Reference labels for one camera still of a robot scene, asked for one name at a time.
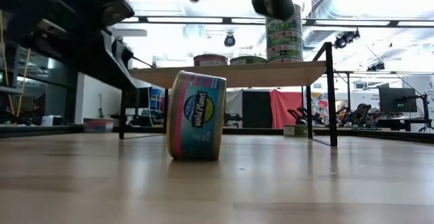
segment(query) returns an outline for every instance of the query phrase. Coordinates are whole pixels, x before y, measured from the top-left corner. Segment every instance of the exposed ductwork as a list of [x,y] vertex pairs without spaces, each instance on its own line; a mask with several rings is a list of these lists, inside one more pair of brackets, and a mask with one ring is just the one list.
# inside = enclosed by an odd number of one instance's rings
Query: exposed ductwork
[[[332,9],[332,3],[335,0],[318,0],[313,4],[310,18],[343,18],[344,16],[336,16]],[[305,27],[303,30],[304,49],[313,50],[324,42],[335,31],[315,31],[311,27]]]

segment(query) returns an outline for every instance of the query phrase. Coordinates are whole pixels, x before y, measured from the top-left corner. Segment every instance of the pink stripe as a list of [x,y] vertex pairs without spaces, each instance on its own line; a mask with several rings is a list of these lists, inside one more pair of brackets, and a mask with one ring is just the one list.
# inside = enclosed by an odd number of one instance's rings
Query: pink stripe
[[195,79],[193,80],[193,83],[191,85],[196,86],[196,83],[197,83],[197,77],[195,77]]
[[184,99],[187,88],[190,84],[190,75],[185,75],[186,82],[184,83],[181,95],[178,102],[178,114],[176,115],[176,127],[175,127],[175,150],[176,155],[178,157],[182,157],[182,149],[181,149],[181,121],[182,115],[184,114]]

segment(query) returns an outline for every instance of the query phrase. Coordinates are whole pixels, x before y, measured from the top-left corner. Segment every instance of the wooden floor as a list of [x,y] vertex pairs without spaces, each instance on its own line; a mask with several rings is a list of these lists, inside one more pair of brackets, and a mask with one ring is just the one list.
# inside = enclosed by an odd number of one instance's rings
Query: wooden floor
[[162,136],[0,140],[0,223],[433,223],[434,147],[224,136],[173,162]]

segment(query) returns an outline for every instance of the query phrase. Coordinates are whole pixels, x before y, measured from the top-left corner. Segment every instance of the red curtain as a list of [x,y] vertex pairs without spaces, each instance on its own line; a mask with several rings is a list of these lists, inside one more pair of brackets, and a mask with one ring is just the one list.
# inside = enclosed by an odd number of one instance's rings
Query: red curtain
[[301,92],[280,92],[274,89],[270,92],[270,97],[273,128],[282,129],[283,125],[295,125],[296,120],[288,113],[288,109],[297,110],[301,106]]

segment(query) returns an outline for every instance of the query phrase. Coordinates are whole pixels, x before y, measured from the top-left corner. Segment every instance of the computer monitor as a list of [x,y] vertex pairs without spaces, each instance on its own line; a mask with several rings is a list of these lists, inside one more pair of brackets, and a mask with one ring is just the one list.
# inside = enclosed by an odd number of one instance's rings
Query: computer monitor
[[417,112],[415,98],[402,99],[416,95],[413,88],[379,88],[381,113],[408,113]]
[[152,88],[138,88],[127,92],[126,108],[149,108],[149,94]]

